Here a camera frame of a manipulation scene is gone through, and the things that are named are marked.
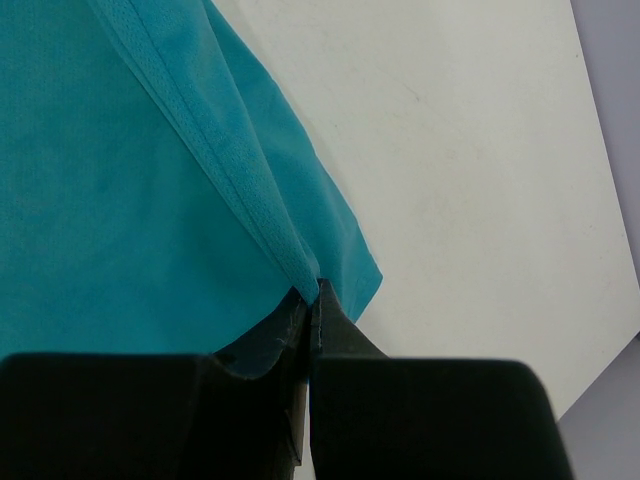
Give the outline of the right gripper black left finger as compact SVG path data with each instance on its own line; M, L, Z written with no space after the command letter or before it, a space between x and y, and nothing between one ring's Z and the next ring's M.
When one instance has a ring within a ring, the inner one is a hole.
M290 479L301 463L308 309L289 292L213 354L14 354L5 479Z

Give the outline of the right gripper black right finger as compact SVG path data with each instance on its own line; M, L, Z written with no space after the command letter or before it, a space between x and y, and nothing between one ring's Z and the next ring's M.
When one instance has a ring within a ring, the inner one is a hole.
M310 333L319 479L569 479L546 391L517 361L391 358L319 284Z

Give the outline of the teal t shirt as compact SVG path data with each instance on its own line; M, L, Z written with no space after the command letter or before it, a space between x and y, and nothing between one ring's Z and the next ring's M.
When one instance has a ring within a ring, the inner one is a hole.
M212 353L382 282L276 82L210 1L1 5L1 352Z

